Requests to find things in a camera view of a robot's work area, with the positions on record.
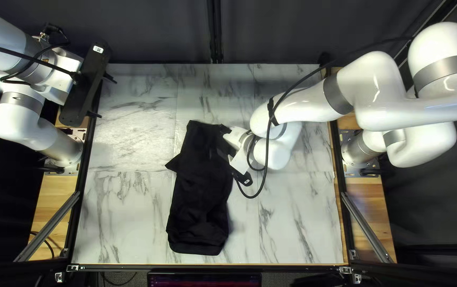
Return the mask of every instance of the silver metal band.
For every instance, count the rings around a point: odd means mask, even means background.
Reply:
[[[382,154],[371,150],[363,140],[363,132],[360,132],[356,137],[351,137],[351,140],[344,142],[341,146],[342,158],[352,166],[365,167],[365,163],[373,160],[378,155]]]
[[[287,129],[287,123],[284,123],[282,125],[282,130],[280,131],[280,134],[278,134],[275,138],[270,138],[270,140],[276,140],[276,139],[280,138],[281,136],[283,136],[286,129]]]
[[[26,47],[25,47],[24,54],[33,57],[41,49],[43,49],[47,46],[48,46],[47,43],[39,42],[37,39],[26,35]],[[42,55],[40,55],[38,58],[40,60],[46,61],[50,64],[53,64],[53,65],[56,64],[56,55],[51,50],[48,50],[48,51],[42,53]],[[5,72],[7,72],[7,74],[12,74],[17,71],[20,71],[28,64],[28,62],[29,62],[28,60],[20,59],[19,62],[14,67],[12,67],[11,69],[8,69]],[[30,84],[36,84],[36,83],[40,83],[40,82],[44,81],[48,77],[48,75],[50,74],[51,71],[52,71],[51,68],[48,68],[46,66],[43,66],[43,65],[40,65],[37,63],[33,63],[30,65],[30,67],[28,69],[22,71],[21,74],[17,77]]]
[[[34,39],[32,36],[30,36],[28,34],[25,34],[25,36],[26,36],[26,44],[25,44],[25,50],[24,50],[23,54],[33,57],[35,54],[37,54],[40,51],[40,49],[42,49],[42,47],[41,47],[40,43],[36,39]],[[7,74],[12,74],[12,73],[17,72],[20,69],[22,69],[26,64],[28,64],[28,60],[19,59],[19,62],[16,65],[14,65],[14,67],[12,67],[4,72],[6,72]]]
[[[322,84],[325,97],[330,106],[339,114],[348,114],[353,110],[353,106],[346,100],[338,87],[337,75],[327,77]]]
[[[423,69],[415,74],[413,77],[415,90],[419,92],[430,82],[453,74],[457,74],[457,56],[438,60],[423,67]]]
[[[383,135],[383,140],[385,141],[385,146],[388,147],[392,143],[406,140],[404,133],[400,130],[393,130]]]
[[[0,100],[1,104],[13,104],[28,108],[37,114],[42,110],[42,103],[29,95],[20,94],[18,92],[5,92]]]
[[[39,152],[52,158],[56,166],[65,167],[77,163],[81,157],[82,144],[60,130],[56,132],[57,137],[53,145]]]

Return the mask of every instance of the white marble tile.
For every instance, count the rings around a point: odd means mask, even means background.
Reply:
[[[163,171],[172,158],[178,65],[110,65],[90,171]]]
[[[341,263],[326,123],[305,123],[291,160],[246,199],[234,184],[230,235],[218,256],[175,253],[166,224],[189,120],[249,128],[257,104],[316,65],[110,65],[102,91],[73,262]],[[312,85],[319,78],[309,79]],[[262,173],[251,172],[256,192]]]
[[[181,65],[177,92],[174,155],[188,121],[250,128],[254,111],[252,65]]]
[[[172,172],[89,172],[72,262],[164,264]]]
[[[270,172],[258,200],[261,262],[343,263],[333,173]]]
[[[275,95],[285,92],[292,84],[317,69],[315,64],[254,64],[255,99],[260,105]],[[321,74],[317,73],[297,88],[309,87],[321,81]]]
[[[184,65],[180,68],[177,93],[175,152],[180,152],[190,120],[249,128],[254,111],[251,65]],[[249,194],[256,186],[245,188]],[[258,263],[257,201],[246,199],[234,183],[227,201],[230,235],[218,256],[180,254],[169,250],[168,263],[214,264]]]

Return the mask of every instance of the mounting plate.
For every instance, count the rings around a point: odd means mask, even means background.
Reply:
[[[73,140],[76,140],[76,141],[82,142],[82,143],[83,143],[83,141],[85,141],[86,129],[80,129],[80,128],[61,128],[61,129],[66,130],[66,133]],[[62,174],[58,174],[55,172],[45,172],[44,175],[47,175],[47,176],[78,176],[80,164],[81,164],[81,159],[76,164],[64,167],[64,173],[62,173]],[[50,158],[47,158],[44,161],[44,166],[57,167],[56,165],[53,164],[53,160]]]
[[[355,132],[359,130],[338,130],[338,136],[340,138],[340,146],[342,147],[345,142],[348,142],[350,139],[355,137]],[[361,166],[351,166],[350,164],[346,163],[342,159],[342,164],[344,167],[344,175],[345,177],[379,177],[379,175],[360,175]],[[363,167],[368,166],[367,169],[369,170],[378,170],[379,169],[379,162],[377,158],[367,162],[363,165]]]

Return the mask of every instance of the black strap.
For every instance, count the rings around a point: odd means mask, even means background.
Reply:
[[[276,120],[276,117],[275,117],[275,114],[273,113],[273,107],[275,106],[274,102],[273,102],[273,98],[269,98],[269,103],[267,103],[267,111],[268,111],[268,114],[269,114],[269,119],[271,120],[271,122],[273,123],[273,125],[278,126],[279,123],[278,121]]]

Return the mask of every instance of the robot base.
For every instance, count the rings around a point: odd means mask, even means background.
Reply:
[[[354,139],[354,134],[357,130],[338,130],[339,138],[340,138],[340,146],[341,152],[345,153],[345,147],[347,147],[347,143]],[[367,170],[378,170],[379,169],[379,162],[377,158],[373,158],[364,163],[358,163],[351,165],[347,163],[345,160],[342,160],[342,164],[344,167],[344,176],[345,177],[378,177],[378,175],[360,175],[360,170],[365,168]]]
[[[83,128],[69,128],[72,130],[71,134],[68,134],[70,138],[78,142],[79,145],[83,147],[84,140],[86,138],[86,129]],[[81,164],[81,157],[79,160],[77,160],[74,163],[69,163],[69,162],[57,162],[56,160],[53,160],[51,158],[47,158],[46,161],[44,162],[44,166],[47,167],[59,167],[59,166],[64,166],[64,173],[58,174],[55,172],[45,172],[44,175],[49,175],[49,176],[78,176],[79,172],[79,166]]]

